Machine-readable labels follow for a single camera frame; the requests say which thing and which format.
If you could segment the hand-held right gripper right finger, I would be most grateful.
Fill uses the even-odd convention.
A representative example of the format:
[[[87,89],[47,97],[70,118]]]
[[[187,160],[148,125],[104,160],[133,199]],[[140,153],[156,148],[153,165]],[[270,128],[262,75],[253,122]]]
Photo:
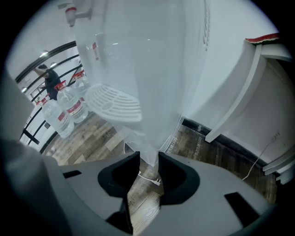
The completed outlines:
[[[251,235],[271,205],[230,171],[175,154],[159,154],[164,194],[145,236]]]

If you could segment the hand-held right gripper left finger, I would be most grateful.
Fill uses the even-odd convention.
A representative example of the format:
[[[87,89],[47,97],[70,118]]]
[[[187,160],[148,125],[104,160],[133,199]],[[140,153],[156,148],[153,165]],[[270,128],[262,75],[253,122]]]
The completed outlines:
[[[127,193],[139,173],[139,152],[76,165],[44,161],[71,234],[133,233]]]

